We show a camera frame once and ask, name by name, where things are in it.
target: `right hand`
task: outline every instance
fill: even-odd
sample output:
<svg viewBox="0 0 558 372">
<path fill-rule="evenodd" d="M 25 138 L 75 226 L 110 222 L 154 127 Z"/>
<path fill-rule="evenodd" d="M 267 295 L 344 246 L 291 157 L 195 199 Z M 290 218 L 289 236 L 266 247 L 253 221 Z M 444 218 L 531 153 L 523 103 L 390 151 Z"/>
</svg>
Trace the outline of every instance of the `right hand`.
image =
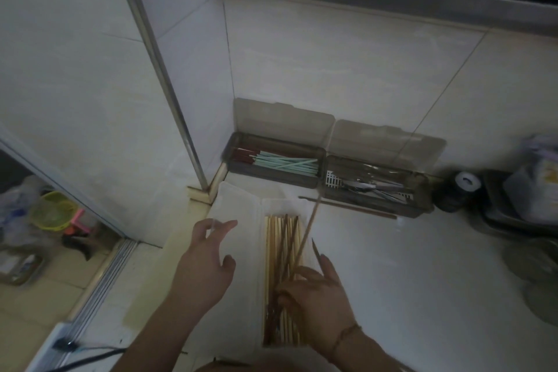
<svg viewBox="0 0 558 372">
<path fill-rule="evenodd" d="M 295 274 L 305 279 L 277 286 L 279 304 L 295 321 L 310 346 L 327 359 L 341 332 L 357 323 L 341 280 L 327 256 L 320 256 L 323 275 L 308 267 Z"/>
</svg>

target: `plastic bag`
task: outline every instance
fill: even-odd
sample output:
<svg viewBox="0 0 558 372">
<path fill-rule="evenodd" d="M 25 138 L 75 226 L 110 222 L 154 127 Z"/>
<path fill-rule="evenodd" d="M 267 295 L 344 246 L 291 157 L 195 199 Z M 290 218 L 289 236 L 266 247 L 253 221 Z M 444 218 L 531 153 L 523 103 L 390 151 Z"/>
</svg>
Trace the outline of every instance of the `plastic bag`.
<svg viewBox="0 0 558 372">
<path fill-rule="evenodd" d="M 42 179 L 29 176 L 21 185 L 0 194 L 0 226 L 4 244 L 11 247 L 48 244 L 48 237 L 31 225 L 27 218 L 30 207 L 38 202 L 46 186 Z"/>
</svg>

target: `bracelet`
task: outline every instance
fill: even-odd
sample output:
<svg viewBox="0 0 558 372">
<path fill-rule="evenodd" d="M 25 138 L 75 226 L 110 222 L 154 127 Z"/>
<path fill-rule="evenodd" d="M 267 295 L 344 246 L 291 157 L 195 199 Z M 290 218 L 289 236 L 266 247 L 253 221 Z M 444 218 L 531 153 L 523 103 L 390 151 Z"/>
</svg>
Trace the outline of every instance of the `bracelet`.
<svg viewBox="0 0 558 372">
<path fill-rule="evenodd" d="M 335 344 L 333 344 L 333 347 L 330 350 L 330 355 L 328 357 L 328 362 L 333 363 L 333 355 L 335 354 L 335 351 L 337 350 L 337 347 L 339 347 L 339 345 L 341 344 L 341 341 L 343 341 L 345 338 L 347 338 L 349 335 L 351 335 L 352 333 L 354 333 L 355 331 L 360 331 L 362 329 L 361 326 L 359 326 L 359 324 L 355 323 L 354 325 L 345 328 L 343 331 L 341 331 L 339 333 L 339 337 L 337 337 L 337 340 L 335 341 Z"/>
</svg>

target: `left hand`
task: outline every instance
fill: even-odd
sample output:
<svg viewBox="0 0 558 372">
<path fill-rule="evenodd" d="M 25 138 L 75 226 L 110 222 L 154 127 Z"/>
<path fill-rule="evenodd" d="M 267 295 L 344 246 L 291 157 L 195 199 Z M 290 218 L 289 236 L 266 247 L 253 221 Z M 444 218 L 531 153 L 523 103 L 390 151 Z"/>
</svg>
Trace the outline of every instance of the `left hand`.
<svg viewBox="0 0 558 372">
<path fill-rule="evenodd" d="M 206 236 L 213 223 L 214 231 Z M 167 301 L 196 323 L 223 298 L 233 280 L 236 262 L 227 255 L 221 264 L 219 246 L 237 224 L 238 221 L 220 223 L 208 218 L 192 229 L 190 247 L 180 258 Z"/>
</svg>

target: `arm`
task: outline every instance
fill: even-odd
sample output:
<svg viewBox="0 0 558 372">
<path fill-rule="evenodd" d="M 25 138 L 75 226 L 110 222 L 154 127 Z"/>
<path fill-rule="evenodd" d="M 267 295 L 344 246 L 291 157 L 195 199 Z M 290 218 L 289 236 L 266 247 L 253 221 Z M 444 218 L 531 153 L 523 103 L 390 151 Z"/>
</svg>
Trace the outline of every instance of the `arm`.
<svg viewBox="0 0 558 372">
<path fill-rule="evenodd" d="M 194 327 L 223 297 L 236 263 L 230 256 L 220 263 L 219 245 L 237 222 L 216 222 L 206 237 L 212 223 L 206 219 L 194 225 L 190 247 L 178 263 L 169 294 L 112 372 L 171 372 Z"/>
<path fill-rule="evenodd" d="M 343 372 L 395 372 L 397 364 L 356 327 L 353 310 L 331 261 L 319 258 L 323 275 L 298 267 L 304 279 L 277 287 L 282 305 L 310 345 Z"/>
</svg>

